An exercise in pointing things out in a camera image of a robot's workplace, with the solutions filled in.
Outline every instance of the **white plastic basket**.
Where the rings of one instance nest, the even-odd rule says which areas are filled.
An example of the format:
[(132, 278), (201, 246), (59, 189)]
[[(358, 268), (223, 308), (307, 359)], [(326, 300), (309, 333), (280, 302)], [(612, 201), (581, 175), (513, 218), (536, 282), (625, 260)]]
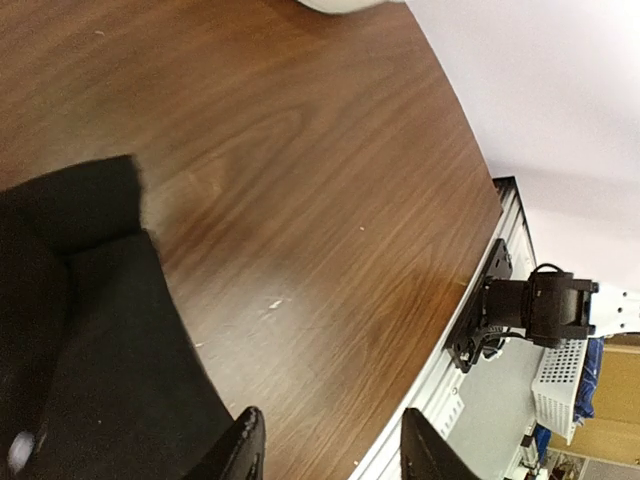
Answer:
[(576, 425), (573, 410), (587, 354), (586, 340), (568, 340), (559, 349), (546, 349), (531, 390), (536, 420), (571, 444)]

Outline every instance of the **black bracket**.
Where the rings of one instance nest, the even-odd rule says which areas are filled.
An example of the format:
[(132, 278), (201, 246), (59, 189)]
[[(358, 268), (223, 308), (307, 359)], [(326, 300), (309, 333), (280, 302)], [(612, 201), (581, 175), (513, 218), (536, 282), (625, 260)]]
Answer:
[(507, 243), (499, 238), (494, 242), (489, 257), (482, 266), (480, 276), (473, 285), (471, 295), (445, 343), (445, 348), (453, 357), (454, 364), (463, 373), (468, 373), (471, 367), (478, 363), (484, 342), (492, 332), (483, 312), (485, 287), (492, 280), (509, 280), (512, 273), (513, 265)]

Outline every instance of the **wood grain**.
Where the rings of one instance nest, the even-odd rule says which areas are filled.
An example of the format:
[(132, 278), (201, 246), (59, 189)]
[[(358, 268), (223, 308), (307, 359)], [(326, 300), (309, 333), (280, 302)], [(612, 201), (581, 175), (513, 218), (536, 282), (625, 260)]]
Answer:
[(424, 364), (499, 214), (404, 5), (0, 7), (0, 187), (135, 152), (146, 224), (267, 478), (346, 478)]

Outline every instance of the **black wire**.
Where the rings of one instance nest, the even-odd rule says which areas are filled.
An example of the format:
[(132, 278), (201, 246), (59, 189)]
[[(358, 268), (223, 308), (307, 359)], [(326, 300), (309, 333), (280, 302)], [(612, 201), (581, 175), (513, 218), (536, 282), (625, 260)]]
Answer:
[(553, 268), (556, 272), (564, 273), (564, 270), (562, 270), (560, 267), (554, 265), (553, 263), (541, 263), (533, 271), (534, 272), (538, 272), (543, 268)]
[(478, 346), (478, 350), (482, 350), (486, 347), (487, 343), (491, 340), (500, 340), (502, 338), (518, 338), (520, 340), (526, 340), (527, 338), (524, 335), (515, 332), (496, 332), (496, 333), (488, 333), (482, 340), (480, 340), (480, 345)]

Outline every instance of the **black cloth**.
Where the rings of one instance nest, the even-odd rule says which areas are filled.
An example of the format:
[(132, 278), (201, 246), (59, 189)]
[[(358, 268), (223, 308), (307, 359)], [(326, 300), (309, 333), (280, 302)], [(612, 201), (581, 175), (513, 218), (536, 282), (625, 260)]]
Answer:
[[(0, 193), (0, 374), (23, 377), (0, 403), (0, 437), (24, 429), (41, 441), (21, 478), (216, 478), (211, 452), (240, 451), (218, 442), (233, 419), (140, 226), (140, 192), (134, 162), (118, 157)], [(8, 422), (16, 411), (29, 414)], [(264, 434), (252, 438), (261, 468)]]

